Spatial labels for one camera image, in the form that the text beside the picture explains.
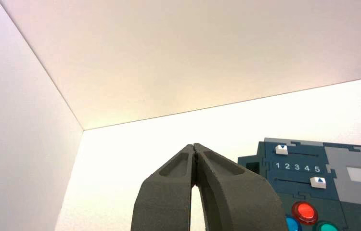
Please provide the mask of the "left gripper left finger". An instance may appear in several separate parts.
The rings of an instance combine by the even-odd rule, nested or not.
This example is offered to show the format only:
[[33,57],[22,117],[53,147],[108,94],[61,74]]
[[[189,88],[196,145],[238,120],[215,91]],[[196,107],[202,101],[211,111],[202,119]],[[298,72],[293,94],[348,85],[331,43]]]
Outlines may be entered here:
[[132,231],[188,231],[195,150],[188,144],[146,178],[134,203]]

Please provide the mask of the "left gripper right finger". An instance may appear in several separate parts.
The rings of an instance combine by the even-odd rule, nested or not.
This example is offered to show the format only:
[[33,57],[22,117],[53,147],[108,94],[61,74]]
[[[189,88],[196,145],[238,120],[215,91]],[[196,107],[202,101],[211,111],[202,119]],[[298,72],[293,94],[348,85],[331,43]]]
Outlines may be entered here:
[[286,231],[280,197],[261,175],[194,143],[207,231]]

